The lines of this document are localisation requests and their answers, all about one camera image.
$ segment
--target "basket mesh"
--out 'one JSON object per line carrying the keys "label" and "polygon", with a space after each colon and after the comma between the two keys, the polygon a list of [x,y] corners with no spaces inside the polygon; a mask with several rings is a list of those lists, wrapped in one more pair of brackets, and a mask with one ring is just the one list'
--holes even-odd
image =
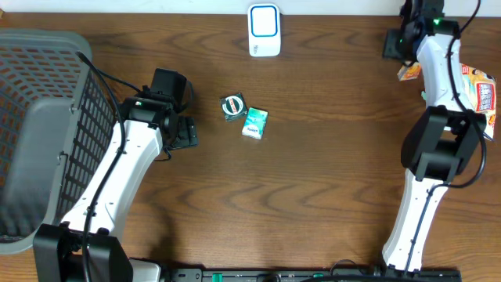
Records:
{"label": "basket mesh", "polygon": [[[55,210],[54,218],[50,219],[52,223],[59,223],[83,194],[109,145],[114,113],[94,76],[75,55],[78,50],[90,55],[88,43],[77,34],[0,31],[0,253],[4,251],[2,244],[22,240],[34,232],[49,209]],[[52,131],[63,145],[54,155],[50,153],[46,163],[42,161],[44,166],[50,166],[59,175],[63,172],[63,178],[39,174],[45,180],[39,184],[37,179],[30,179],[33,192],[25,185],[18,189],[20,185],[10,185],[13,179],[14,183],[22,183],[24,177],[20,174],[32,175],[19,170],[26,167],[26,163],[32,165],[29,156],[21,158],[28,159],[28,162],[17,165],[21,164],[18,161],[22,155],[20,148],[24,148],[20,144],[27,139],[22,135],[29,128],[28,120],[33,121],[33,114],[30,114],[35,113],[34,108],[39,105],[52,107],[53,101],[49,99],[65,99],[68,107],[64,113],[71,112],[64,114],[69,120],[62,123],[66,127],[60,131],[58,128],[56,133]],[[72,128],[76,128],[73,137],[67,134],[73,132]],[[30,138],[31,143],[38,141]],[[66,155],[64,168],[56,162],[59,152]],[[53,181],[60,184],[47,184]],[[59,193],[58,200],[49,206],[52,193]]]}
{"label": "basket mesh", "polygon": [[111,140],[113,112],[92,74],[85,82],[80,110],[77,134],[57,204],[57,222],[84,193]]}

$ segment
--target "snack bag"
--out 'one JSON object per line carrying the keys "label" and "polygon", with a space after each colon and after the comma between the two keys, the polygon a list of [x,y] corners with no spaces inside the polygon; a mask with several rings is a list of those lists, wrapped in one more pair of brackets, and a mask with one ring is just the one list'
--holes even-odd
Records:
{"label": "snack bag", "polygon": [[483,71],[461,64],[464,92],[477,113],[487,117],[484,133],[490,140],[494,139],[496,123],[496,80]]}
{"label": "snack bag", "polygon": [[420,73],[421,73],[421,64],[415,62],[410,67],[402,66],[400,68],[400,71],[397,73],[397,76],[399,81],[408,81],[418,78],[420,76]]}

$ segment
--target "green box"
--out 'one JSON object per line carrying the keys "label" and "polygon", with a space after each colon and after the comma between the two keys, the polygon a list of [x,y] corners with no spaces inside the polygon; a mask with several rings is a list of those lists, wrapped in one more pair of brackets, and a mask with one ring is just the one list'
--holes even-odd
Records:
{"label": "green box", "polygon": [[245,124],[243,124],[242,134],[255,139],[261,139],[267,119],[267,111],[250,108]]}

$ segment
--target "gray plastic basket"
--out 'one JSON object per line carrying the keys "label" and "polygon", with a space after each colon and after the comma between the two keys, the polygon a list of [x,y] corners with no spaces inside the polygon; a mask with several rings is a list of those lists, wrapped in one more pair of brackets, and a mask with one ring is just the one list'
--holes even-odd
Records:
{"label": "gray plastic basket", "polygon": [[59,224],[109,145],[114,115],[78,34],[0,30],[0,254]]}

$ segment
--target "white wall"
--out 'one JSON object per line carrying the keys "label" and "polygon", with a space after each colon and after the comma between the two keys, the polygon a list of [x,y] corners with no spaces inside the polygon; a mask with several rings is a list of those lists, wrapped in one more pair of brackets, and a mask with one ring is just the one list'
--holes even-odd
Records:
{"label": "white wall", "polygon": [[[252,0],[0,0],[6,12],[245,14]],[[404,0],[272,0],[283,14],[397,15]],[[477,0],[445,0],[448,16],[469,16]],[[501,16],[501,0],[484,0],[479,16]]]}

